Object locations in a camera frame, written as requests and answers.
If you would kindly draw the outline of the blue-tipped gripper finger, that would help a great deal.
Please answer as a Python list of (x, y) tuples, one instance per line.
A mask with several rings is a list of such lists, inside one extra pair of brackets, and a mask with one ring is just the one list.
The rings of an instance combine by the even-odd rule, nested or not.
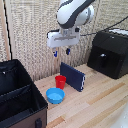
[(57, 52), (56, 48), (53, 48), (53, 49), (52, 49), (52, 52), (53, 52), (54, 57), (57, 57), (58, 52)]
[(69, 54), (70, 54), (70, 49), (71, 49), (71, 47), (68, 47), (68, 48), (66, 49), (66, 55), (69, 55)]

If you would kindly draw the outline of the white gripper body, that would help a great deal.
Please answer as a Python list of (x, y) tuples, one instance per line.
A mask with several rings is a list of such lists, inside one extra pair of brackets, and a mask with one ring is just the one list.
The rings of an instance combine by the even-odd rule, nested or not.
[(47, 46), (50, 48), (75, 45), (79, 42), (80, 29), (56, 29), (47, 33)]

